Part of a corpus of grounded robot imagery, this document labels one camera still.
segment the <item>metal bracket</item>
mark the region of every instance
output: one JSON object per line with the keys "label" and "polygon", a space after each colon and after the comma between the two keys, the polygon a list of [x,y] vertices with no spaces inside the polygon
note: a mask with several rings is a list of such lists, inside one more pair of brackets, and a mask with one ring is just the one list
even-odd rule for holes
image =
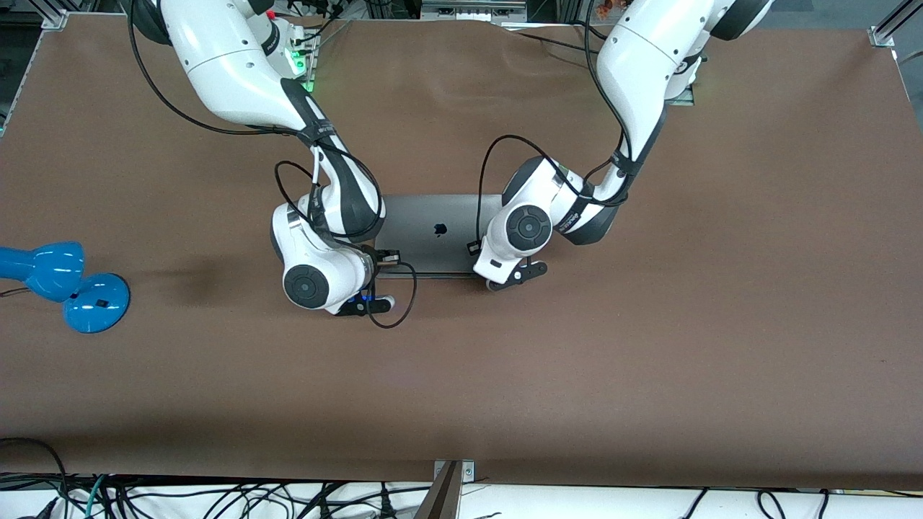
{"label": "metal bracket", "polygon": [[686,87],[677,97],[666,100],[666,103],[670,106],[695,106],[695,94],[692,92],[692,86]]}
{"label": "metal bracket", "polygon": [[871,46],[878,47],[880,49],[894,47],[894,38],[889,36],[885,40],[880,41],[877,30],[878,27],[874,25],[869,28],[869,43],[871,43]]}
{"label": "metal bracket", "polygon": [[457,519],[462,480],[474,481],[474,462],[437,460],[435,472],[436,480],[420,503],[414,519]]}
{"label": "metal bracket", "polygon": [[894,11],[878,25],[869,29],[869,41],[873,47],[894,47],[892,36],[917,12],[923,9],[923,0],[901,0]]}
{"label": "metal bracket", "polygon": [[[446,465],[447,461],[448,460],[436,460],[436,464],[433,466],[434,481],[439,477],[439,472],[442,471],[442,467]],[[461,482],[474,482],[474,460],[461,460]]]}

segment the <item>white surface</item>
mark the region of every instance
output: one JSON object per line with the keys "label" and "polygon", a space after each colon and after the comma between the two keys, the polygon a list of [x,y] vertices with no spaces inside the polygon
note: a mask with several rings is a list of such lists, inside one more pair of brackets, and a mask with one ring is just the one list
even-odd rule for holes
{"label": "white surface", "polygon": [[[390,489],[409,488],[426,483],[389,483]],[[231,486],[170,487],[139,489],[164,493],[185,493],[203,489],[228,489]],[[297,499],[307,501],[320,490],[319,484],[293,484],[290,491]],[[332,501],[348,501],[379,492],[378,483],[351,483],[331,496]],[[592,487],[536,487],[516,485],[469,484],[462,488],[459,519],[478,519],[499,512],[497,519],[678,519],[686,513],[699,494],[696,489],[623,489]],[[53,490],[0,491],[0,519],[18,519],[37,513],[54,496]],[[74,492],[83,500],[84,492]],[[398,511],[417,506],[425,492],[394,494],[391,503]],[[819,494],[774,493],[782,504],[787,519],[814,519],[821,507]],[[201,519],[217,500],[217,495],[191,498],[142,498],[136,501],[155,519]],[[775,513],[770,500],[764,499],[770,513]],[[379,498],[371,500],[379,506]],[[53,519],[62,517],[61,503],[55,507]],[[237,519],[243,511],[243,500],[229,509],[222,519]],[[347,508],[336,517],[367,518],[375,510],[367,506]],[[319,511],[308,519],[317,519]],[[71,517],[82,514],[72,507]],[[282,507],[260,504],[251,519],[284,519]],[[752,490],[710,490],[702,499],[693,519],[760,519],[756,492]],[[832,494],[824,519],[893,519],[923,517],[923,499]]]}

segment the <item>black strap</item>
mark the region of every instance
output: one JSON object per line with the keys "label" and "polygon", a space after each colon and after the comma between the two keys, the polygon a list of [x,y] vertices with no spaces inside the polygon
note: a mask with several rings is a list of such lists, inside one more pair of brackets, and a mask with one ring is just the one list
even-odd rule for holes
{"label": "black strap", "polygon": [[316,119],[307,123],[307,126],[298,132],[298,139],[306,146],[314,146],[319,140],[336,135],[337,130],[329,119]]}
{"label": "black strap", "polygon": [[555,226],[555,229],[561,233],[567,233],[575,223],[580,221],[580,217],[583,216],[583,210],[586,209],[586,206],[590,205],[590,200],[593,199],[593,192],[596,190],[596,186],[590,184],[589,182],[583,183],[583,188],[581,188],[581,196],[577,197],[577,200],[570,206],[568,213],[564,215],[564,218],[561,219],[561,223]]}

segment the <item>laptop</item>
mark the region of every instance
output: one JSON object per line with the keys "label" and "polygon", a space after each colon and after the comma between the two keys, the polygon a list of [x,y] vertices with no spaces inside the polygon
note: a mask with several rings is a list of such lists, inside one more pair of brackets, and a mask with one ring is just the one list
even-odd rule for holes
{"label": "laptop", "polygon": [[[457,279],[476,277],[476,256],[468,253],[474,241],[477,195],[386,196],[387,216],[375,238],[375,248],[397,249],[420,278]],[[502,207],[499,195],[481,201],[481,235]],[[380,278],[409,278],[406,267],[384,267]]]}

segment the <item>lamp base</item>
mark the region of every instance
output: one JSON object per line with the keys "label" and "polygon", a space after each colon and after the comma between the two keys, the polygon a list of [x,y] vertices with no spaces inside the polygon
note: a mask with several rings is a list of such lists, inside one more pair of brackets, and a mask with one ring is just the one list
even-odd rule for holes
{"label": "lamp base", "polygon": [[93,274],[64,302],[64,321],[80,333],[104,332],[122,319],[130,301],[124,279],[110,273]]}

